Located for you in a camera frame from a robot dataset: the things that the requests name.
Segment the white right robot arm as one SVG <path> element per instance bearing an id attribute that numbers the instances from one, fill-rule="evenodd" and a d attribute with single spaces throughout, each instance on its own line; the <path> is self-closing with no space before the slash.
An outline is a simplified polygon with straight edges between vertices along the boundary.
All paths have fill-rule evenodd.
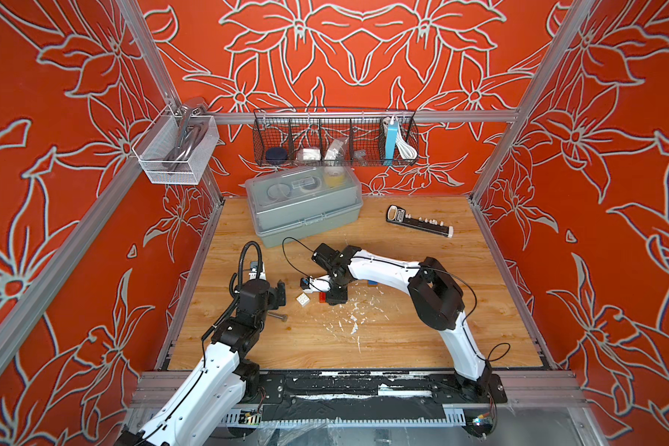
<path id="1" fill-rule="evenodd" d="M 439 333 L 453 359 L 453 387 L 470 401 L 490 397 L 492 368 L 468 326 L 464 291 L 438 260 L 430 256 L 421 262 L 395 260 L 351 245 L 337 251 L 325 243 L 311 259 L 325 275 L 304 277 L 300 286 L 305 293 L 319 293 L 331 306 L 347 303 L 349 285 L 358 281 L 408 295 L 420 321 Z"/>

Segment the white small lego brick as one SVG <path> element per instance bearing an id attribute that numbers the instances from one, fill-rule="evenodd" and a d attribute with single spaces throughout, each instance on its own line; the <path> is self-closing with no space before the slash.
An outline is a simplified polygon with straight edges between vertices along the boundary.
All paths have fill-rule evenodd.
<path id="1" fill-rule="evenodd" d="M 302 293 L 297 297 L 297 302 L 302 306 L 307 306 L 308 303 L 310 303 L 310 298 L 308 297 L 307 294 Z"/>

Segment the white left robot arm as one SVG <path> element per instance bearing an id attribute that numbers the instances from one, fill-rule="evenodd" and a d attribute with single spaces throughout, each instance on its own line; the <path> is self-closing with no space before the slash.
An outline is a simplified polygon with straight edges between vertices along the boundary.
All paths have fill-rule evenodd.
<path id="1" fill-rule="evenodd" d="M 198 365 L 138 432 L 123 431 L 117 445 L 204 445 L 234 406 L 258 395 L 259 366 L 245 356 L 268 313 L 286 304 L 285 284 L 256 278 L 230 291 L 232 302 L 202 336 Z"/>

